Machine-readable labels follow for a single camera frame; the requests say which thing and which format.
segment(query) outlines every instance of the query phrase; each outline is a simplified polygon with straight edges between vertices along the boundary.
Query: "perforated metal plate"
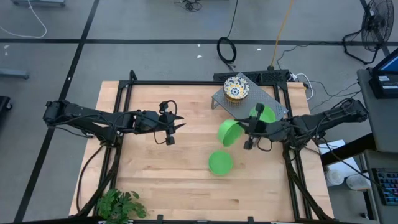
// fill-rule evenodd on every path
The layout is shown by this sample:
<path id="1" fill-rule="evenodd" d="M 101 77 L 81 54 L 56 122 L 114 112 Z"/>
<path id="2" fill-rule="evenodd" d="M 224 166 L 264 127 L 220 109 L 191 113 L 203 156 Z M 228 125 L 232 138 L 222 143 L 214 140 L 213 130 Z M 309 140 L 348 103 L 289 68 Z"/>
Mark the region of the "perforated metal plate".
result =
<path id="1" fill-rule="evenodd" d="M 245 99 L 241 100 L 239 103 L 233 103 L 229 101 L 225 97 L 224 88 L 221 88 L 212 96 L 212 98 L 226 111 L 228 111 L 235 119 L 248 118 L 250 110 L 255 108 L 257 103 L 262 103 L 269 106 L 274 111 L 277 121 L 285 116 L 285 114 L 288 112 L 288 109 L 278 103 L 278 101 L 273 99 L 273 97 L 268 95 L 268 93 L 258 87 L 242 73 L 239 73 L 236 76 L 244 78 L 249 83 L 250 91 Z"/>

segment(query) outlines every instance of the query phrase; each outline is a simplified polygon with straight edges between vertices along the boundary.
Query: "wooden tabletop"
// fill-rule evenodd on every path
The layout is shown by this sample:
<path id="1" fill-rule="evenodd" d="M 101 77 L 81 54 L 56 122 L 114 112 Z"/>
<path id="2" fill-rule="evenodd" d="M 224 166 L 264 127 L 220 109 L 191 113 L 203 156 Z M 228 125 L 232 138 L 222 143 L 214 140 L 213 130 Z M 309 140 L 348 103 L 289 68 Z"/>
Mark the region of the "wooden tabletop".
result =
<path id="1" fill-rule="evenodd" d="M 96 109 L 112 112 L 118 82 L 103 82 Z M 309 114 L 302 83 L 288 83 L 293 115 Z M 174 135 L 172 146 L 157 145 L 153 134 L 126 134 L 119 165 L 116 188 L 134 190 L 148 211 L 148 219 L 163 214 L 165 220 L 247 220 L 294 221 L 282 144 L 274 142 L 271 152 L 244 150 L 242 136 L 231 147 L 223 148 L 216 135 L 219 125 L 232 116 L 222 107 L 211 109 L 211 96 L 221 86 L 134 85 L 131 110 L 159 110 L 159 103 L 175 100 L 178 115 L 187 123 Z M 262 87 L 274 96 L 272 87 Z M 158 141 L 164 133 L 156 133 Z M 269 148 L 268 139 L 261 141 Z M 89 139 L 83 164 L 99 148 Z M 309 148 L 318 151 L 314 144 Z M 208 170 L 208 158 L 217 149 L 228 151 L 233 170 L 224 177 Z M 90 199 L 98 186 L 104 150 L 88 165 L 81 183 L 80 207 Z M 302 150 L 302 163 L 307 189 L 319 206 L 333 216 L 319 155 Z M 297 190 L 300 213 L 304 217 L 302 197 Z M 76 213 L 76 193 L 70 214 Z"/>

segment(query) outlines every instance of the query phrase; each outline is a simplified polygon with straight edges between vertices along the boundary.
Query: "green container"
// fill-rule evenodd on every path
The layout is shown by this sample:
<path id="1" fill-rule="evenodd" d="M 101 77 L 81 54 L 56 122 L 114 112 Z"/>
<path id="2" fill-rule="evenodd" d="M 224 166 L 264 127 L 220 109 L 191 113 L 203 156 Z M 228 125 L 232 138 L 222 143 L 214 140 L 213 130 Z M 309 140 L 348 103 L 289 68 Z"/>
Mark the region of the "green container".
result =
<path id="1" fill-rule="evenodd" d="M 233 160 L 229 153 L 217 150 L 209 157 L 209 169 L 214 175 L 226 175 L 233 166 Z"/>
<path id="2" fill-rule="evenodd" d="M 257 116 L 256 108 L 250 110 L 250 116 Z M 275 113 L 269 106 L 264 105 L 264 111 L 260 115 L 260 121 L 265 123 L 273 123 L 276 121 Z"/>
<path id="3" fill-rule="evenodd" d="M 242 133 L 243 128 L 238 125 L 238 122 L 228 119 L 218 128 L 217 139 L 224 147 L 228 147 L 234 144 Z"/>

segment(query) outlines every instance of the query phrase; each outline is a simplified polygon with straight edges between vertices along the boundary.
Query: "fan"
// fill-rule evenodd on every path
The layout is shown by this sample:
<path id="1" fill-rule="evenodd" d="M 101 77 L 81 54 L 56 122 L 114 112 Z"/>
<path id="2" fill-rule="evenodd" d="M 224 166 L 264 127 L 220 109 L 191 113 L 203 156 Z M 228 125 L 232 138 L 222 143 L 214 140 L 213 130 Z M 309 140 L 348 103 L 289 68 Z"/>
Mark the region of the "fan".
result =
<path id="1" fill-rule="evenodd" d="M 343 37 L 344 53 L 361 61 L 365 65 L 373 63 L 379 49 L 385 46 L 394 24 L 394 5 L 391 0 L 372 0 L 365 8 L 361 30 Z M 365 62 L 347 51 L 347 45 L 352 45 L 353 39 L 361 33 L 362 44 L 370 52 L 374 52 L 371 62 Z"/>

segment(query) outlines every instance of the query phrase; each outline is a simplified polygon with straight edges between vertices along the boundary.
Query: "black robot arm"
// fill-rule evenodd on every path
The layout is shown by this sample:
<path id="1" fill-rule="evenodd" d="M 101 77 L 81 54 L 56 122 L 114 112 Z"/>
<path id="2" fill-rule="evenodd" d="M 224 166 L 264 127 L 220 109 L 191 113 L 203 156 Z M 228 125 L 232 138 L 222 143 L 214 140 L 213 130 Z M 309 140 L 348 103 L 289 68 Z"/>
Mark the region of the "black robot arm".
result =
<path id="1" fill-rule="evenodd" d="M 289 147 L 301 149 L 313 138 L 321 138 L 325 131 L 341 123 L 366 121 L 368 111 L 359 100 L 343 100 L 339 106 L 315 115 L 294 116 L 274 123 L 259 120 L 264 105 L 257 104 L 257 116 L 237 119 L 239 125 L 249 135 L 245 149 L 252 149 L 253 138 L 268 138 L 271 142 L 282 142 Z"/>
<path id="2" fill-rule="evenodd" d="M 94 135 L 103 146 L 115 147 L 120 144 L 120 135 L 126 133 L 145 134 L 158 131 L 166 132 L 166 144 L 174 144 L 172 135 L 184 124 L 174 125 L 181 116 L 166 111 L 168 102 L 161 102 L 159 113 L 156 111 L 129 111 L 126 113 L 107 113 L 85 108 L 66 100 L 48 101 L 43 120 L 48 127 L 67 124 L 80 129 L 83 134 Z"/>

